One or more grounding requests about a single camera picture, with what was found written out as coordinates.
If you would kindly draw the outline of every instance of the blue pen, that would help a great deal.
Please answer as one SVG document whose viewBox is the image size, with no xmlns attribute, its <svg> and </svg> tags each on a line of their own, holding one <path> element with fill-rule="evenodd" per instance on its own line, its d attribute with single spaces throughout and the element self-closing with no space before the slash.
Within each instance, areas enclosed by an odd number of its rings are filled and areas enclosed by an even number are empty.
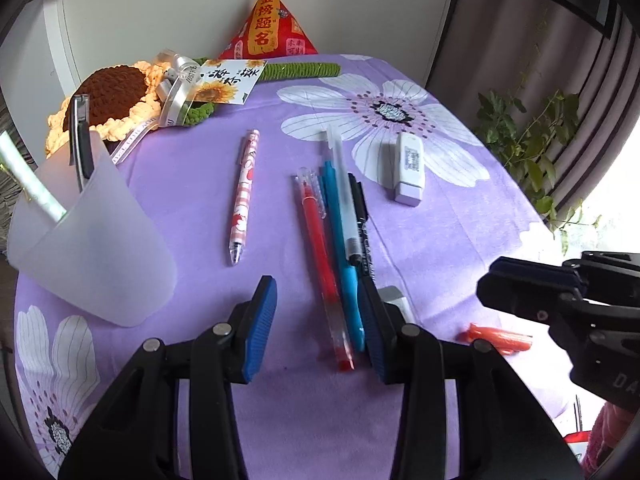
<svg viewBox="0 0 640 480">
<path fill-rule="evenodd" d="M 351 339 L 351 345 L 358 352 L 364 352 L 364 329 L 358 310 L 358 276 L 355 267 L 351 266 L 344 251 L 344 238 L 342 236 L 342 221 L 340 218 L 340 205 L 338 202 L 338 186 L 335 179 L 334 165 L 330 160 L 324 163 L 322 168 L 324 181 L 324 195 L 326 199 L 331 230 L 334 239 L 334 253 L 337 260 L 338 275 L 340 276 L 340 290 L 342 291 L 342 307 L 347 328 Z"/>
</svg>

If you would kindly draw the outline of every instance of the red pen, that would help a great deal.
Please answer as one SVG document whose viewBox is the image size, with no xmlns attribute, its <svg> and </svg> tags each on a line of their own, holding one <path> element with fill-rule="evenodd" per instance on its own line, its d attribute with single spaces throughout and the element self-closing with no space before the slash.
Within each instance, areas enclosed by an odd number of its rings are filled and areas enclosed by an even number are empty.
<svg viewBox="0 0 640 480">
<path fill-rule="evenodd" d="M 334 272 L 326 252 L 324 229 L 322 228 L 322 218 L 326 213 L 320 194 L 318 177 L 313 171 L 309 171 L 307 168 L 300 168 L 297 181 L 300 186 L 306 229 L 309 233 L 314 260 L 316 261 L 324 312 L 329 323 L 329 332 L 334 343 L 335 356 L 338 359 L 338 370 L 348 372 L 355 368 L 353 352 L 347 336 L 347 323 L 344 320 L 340 293 L 338 292 Z"/>
</svg>

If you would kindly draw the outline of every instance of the white plastic cup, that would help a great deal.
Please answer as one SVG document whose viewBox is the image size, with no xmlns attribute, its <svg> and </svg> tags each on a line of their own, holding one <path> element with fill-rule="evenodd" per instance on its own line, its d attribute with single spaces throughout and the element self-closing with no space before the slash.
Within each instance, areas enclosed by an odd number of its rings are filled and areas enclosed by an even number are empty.
<svg viewBox="0 0 640 480">
<path fill-rule="evenodd" d="M 54 224 L 23 193 L 9 227 L 7 258 L 72 305 L 135 326 L 172 297 L 176 267 L 95 132 L 91 142 L 95 171 L 82 193 L 68 143 L 36 170 L 66 214 Z"/>
</svg>

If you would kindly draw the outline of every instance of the pink patterned pen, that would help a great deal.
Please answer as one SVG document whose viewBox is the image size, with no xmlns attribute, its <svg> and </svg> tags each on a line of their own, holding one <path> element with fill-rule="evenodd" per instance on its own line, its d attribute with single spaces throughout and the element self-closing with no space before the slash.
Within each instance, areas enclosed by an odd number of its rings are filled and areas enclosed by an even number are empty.
<svg viewBox="0 0 640 480">
<path fill-rule="evenodd" d="M 251 200 L 251 186 L 254 181 L 255 153 L 258 147 L 260 132 L 250 130 L 246 138 L 244 153 L 240 163 L 240 179 L 236 190 L 236 204 L 231 219 L 231 235 L 229 237 L 229 254 L 231 264 L 240 261 L 242 250 L 246 245 L 246 220 L 249 216 L 249 200 Z"/>
</svg>

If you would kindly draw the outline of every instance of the plant leaf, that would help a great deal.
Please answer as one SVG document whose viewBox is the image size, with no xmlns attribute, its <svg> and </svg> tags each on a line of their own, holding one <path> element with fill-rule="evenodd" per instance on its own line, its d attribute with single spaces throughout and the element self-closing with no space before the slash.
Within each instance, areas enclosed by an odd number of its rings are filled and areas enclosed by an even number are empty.
<svg viewBox="0 0 640 480">
<path fill-rule="evenodd" d="M 522 101 L 520 101 L 520 99 L 518 99 L 517 97 L 513 98 L 513 105 L 518 109 L 519 112 L 523 114 L 527 113 L 527 109 L 524 107 L 524 104 L 522 104 Z"/>
<path fill-rule="evenodd" d="M 569 233 L 564 229 L 560 231 L 560 243 L 562 244 L 562 256 L 566 256 L 569 250 Z"/>
<path fill-rule="evenodd" d="M 578 205 L 576 206 L 576 211 L 579 211 L 579 215 L 578 215 L 578 224 L 580 222 L 582 222 L 582 216 L 584 215 L 584 208 L 582 207 L 584 204 L 584 200 L 579 198 L 578 199 Z"/>
<path fill-rule="evenodd" d="M 496 132 L 493 128 L 489 128 L 486 131 L 486 143 L 493 144 L 498 141 L 498 132 Z"/>
<path fill-rule="evenodd" d="M 524 152 L 524 156 L 527 158 L 538 156 L 544 147 L 545 139 L 543 139 L 542 136 L 531 137 L 527 143 L 527 149 Z"/>
<path fill-rule="evenodd" d="M 525 165 L 524 162 L 516 162 L 509 167 L 509 174 L 516 182 L 520 182 L 524 178 Z"/>
<path fill-rule="evenodd" d="M 536 211 L 544 216 L 549 214 L 553 206 L 554 199 L 549 195 L 545 195 L 541 199 L 536 201 Z"/>
<path fill-rule="evenodd" d="M 502 136 L 501 143 L 504 153 L 506 153 L 507 156 L 513 157 L 518 155 L 518 146 L 510 136 Z"/>
<path fill-rule="evenodd" d="M 567 117 L 564 118 L 564 121 L 562 121 L 562 124 L 566 126 L 566 129 L 569 132 L 569 140 L 573 139 L 575 137 L 577 125 L 573 121 L 567 119 Z"/>
<path fill-rule="evenodd" d="M 556 184 L 556 167 L 549 160 L 548 156 L 542 155 L 538 161 L 538 165 L 543 173 L 546 171 L 546 177 L 549 179 L 549 183 L 554 186 Z"/>
<path fill-rule="evenodd" d="M 575 207 L 570 207 L 569 211 L 566 213 L 566 217 L 564 218 L 565 222 L 570 222 L 571 218 L 575 215 Z"/>
<path fill-rule="evenodd" d="M 572 123 L 578 122 L 578 106 L 580 97 L 578 94 L 569 94 L 564 96 L 564 116 Z"/>
<path fill-rule="evenodd" d="M 494 106 L 491 101 L 478 92 L 478 100 L 480 101 L 480 107 L 483 108 L 489 115 L 494 113 Z"/>
<path fill-rule="evenodd" d="M 492 120 L 491 115 L 489 115 L 487 113 L 485 108 L 480 108 L 478 110 L 478 113 L 476 114 L 476 117 L 478 119 L 480 119 L 481 121 L 491 121 Z"/>
<path fill-rule="evenodd" d="M 556 138 L 563 146 L 569 143 L 569 129 L 566 127 L 566 124 L 560 124 L 560 126 L 556 128 Z"/>
<path fill-rule="evenodd" d="M 535 123 L 529 124 L 527 129 L 529 130 L 528 137 L 531 138 L 535 136 L 544 136 L 545 130 L 548 128 L 546 128 L 546 126 L 543 126 L 539 121 L 537 121 Z"/>
<path fill-rule="evenodd" d="M 511 119 L 510 115 L 503 115 L 502 120 L 504 121 L 505 126 L 507 126 L 510 137 L 513 139 L 513 137 L 515 137 L 516 133 L 518 132 L 516 123 L 513 122 L 513 119 Z"/>
<path fill-rule="evenodd" d="M 548 117 L 549 122 L 553 122 L 556 120 L 556 108 L 554 107 L 553 101 L 551 100 L 546 100 L 547 103 L 550 102 L 550 104 L 548 106 L 546 106 L 546 110 L 545 110 L 545 115 L 546 117 Z"/>
<path fill-rule="evenodd" d="M 504 99 L 493 90 L 489 90 L 489 101 L 491 101 L 496 112 L 501 114 L 504 111 Z"/>
<path fill-rule="evenodd" d="M 543 175 L 542 170 L 540 170 L 539 165 L 537 165 L 533 160 L 527 160 L 527 171 L 529 171 L 529 180 L 531 182 L 531 186 L 534 191 L 539 191 L 542 189 L 543 184 Z"/>
</svg>

